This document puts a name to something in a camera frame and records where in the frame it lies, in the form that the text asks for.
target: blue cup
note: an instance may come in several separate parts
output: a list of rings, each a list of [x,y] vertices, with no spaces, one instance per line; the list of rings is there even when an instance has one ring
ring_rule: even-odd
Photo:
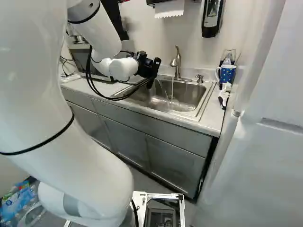
[[[235,76],[237,66],[235,65],[222,65],[216,68],[216,78],[220,84],[232,83],[233,77]]]

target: faucet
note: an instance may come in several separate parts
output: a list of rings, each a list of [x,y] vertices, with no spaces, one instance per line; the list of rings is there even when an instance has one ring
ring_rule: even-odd
[[[176,68],[174,79],[175,80],[182,80],[182,81],[192,82],[191,79],[187,79],[187,78],[182,78],[181,77],[181,74],[180,74],[181,54],[180,54],[180,49],[179,49],[179,47],[177,45],[176,45],[176,49],[177,49],[177,55],[170,62],[170,66]]]
[[[203,75],[200,75],[200,74],[197,74],[196,75],[196,78],[198,78],[197,80],[197,84],[203,84],[204,83],[204,80],[203,80]]]

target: paper towel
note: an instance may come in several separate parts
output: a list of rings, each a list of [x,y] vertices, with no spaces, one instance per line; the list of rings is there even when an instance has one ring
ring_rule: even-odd
[[[182,16],[184,12],[184,0],[173,0],[156,4],[155,18]]]

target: black stripe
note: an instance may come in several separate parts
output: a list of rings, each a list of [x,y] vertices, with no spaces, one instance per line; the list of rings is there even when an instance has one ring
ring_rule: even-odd
[[[86,19],[83,19],[83,20],[79,20],[79,21],[71,21],[71,20],[68,20],[68,22],[70,22],[71,24],[74,24],[74,25],[78,25],[78,24],[82,24],[82,23],[84,23],[84,22],[87,22],[87,21],[89,21],[90,19],[92,19],[97,13],[98,13],[98,11],[99,11],[99,9],[100,9],[100,6],[101,6],[101,2],[99,1],[99,6],[98,6],[98,8],[95,10],[95,12],[92,14],[92,15],[90,15],[88,18],[86,18]]]
[[[0,152],[0,155],[5,155],[5,156],[21,155],[21,154],[30,152],[32,150],[35,150],[37,148],[40,148],[40,147],[48,144],[49,142],[53,141],[57,137],[59,137],[62,133],[64,133],[71,126],[74,119],[75,119],[75,115],[74,115],[74,113],[72,113],[71,120],[68,122],[68,124],[61,131],[59,131],[57,134],[53,135],[51,138],[43,141],[42,143],[39,143],[37,145],[34,145],[33,147],[30,147],[30,148],[27,148],[27,149],[24,149],[24,150],[21,150],[21,151],[16,151],[16,152],[13,152],[13,153],[2,153],[2,152]]]

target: wall-mounted dispenser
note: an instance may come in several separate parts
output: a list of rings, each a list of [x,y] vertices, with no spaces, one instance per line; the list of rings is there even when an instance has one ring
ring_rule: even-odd
[[[221,28],[225,0],[205,0],[202,18],[202,37],[215,37]]]

